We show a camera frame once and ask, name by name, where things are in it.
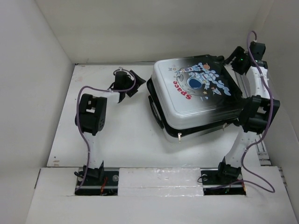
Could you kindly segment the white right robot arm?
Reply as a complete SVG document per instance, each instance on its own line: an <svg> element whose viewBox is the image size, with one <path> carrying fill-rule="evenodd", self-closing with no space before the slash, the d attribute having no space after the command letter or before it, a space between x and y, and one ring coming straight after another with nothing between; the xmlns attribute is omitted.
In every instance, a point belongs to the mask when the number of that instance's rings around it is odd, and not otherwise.
<svg viewBox="0 0 299 224"><path fill-rule="evenodd" d="M251 96L246 99L238 117L240 131L235 142L216 172L222 188L241 182L238 177L245 168L244 159L248 150L258 144L255 141L258 135L266 136L280 107L280 101L274 99L268 85L268 65L262 60L265 44L252 41L247 47L247 62L238 71L246 74Z"/></svg>

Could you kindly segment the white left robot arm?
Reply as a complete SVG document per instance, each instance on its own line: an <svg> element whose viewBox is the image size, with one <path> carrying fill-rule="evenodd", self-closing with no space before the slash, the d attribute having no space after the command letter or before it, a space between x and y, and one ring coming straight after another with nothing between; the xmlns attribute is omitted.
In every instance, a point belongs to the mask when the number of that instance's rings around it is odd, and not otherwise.
<svg viewBox="0 0 299 224"><path fill-rule="evenodd" d="M132 97L138 92L138 88L146 81L139 77L133 70L119 68L113 72L114 82L108 89L98 89L88 85L83 86L77 97L75 125L87 146L87 162L82 172L76 172L81 188L86 181L99 185L104 181L104 164L99 164L96 159L95 136L102 131L106 121L107 98L95 97L83 93L85 89L93 91L119 93L120 103L126 96Z"/></svg>

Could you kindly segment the black suitcase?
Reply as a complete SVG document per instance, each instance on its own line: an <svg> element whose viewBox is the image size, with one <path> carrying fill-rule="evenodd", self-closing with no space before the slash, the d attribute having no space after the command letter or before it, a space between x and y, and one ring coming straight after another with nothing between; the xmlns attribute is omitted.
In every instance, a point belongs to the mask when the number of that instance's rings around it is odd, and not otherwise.
<svg viewBox="0 0 299 224"><path fill-rule="evenodd" d="M183 141L234 123L242 91L223 56L160 60L147 81L152 114L168 141Z"/></svg>

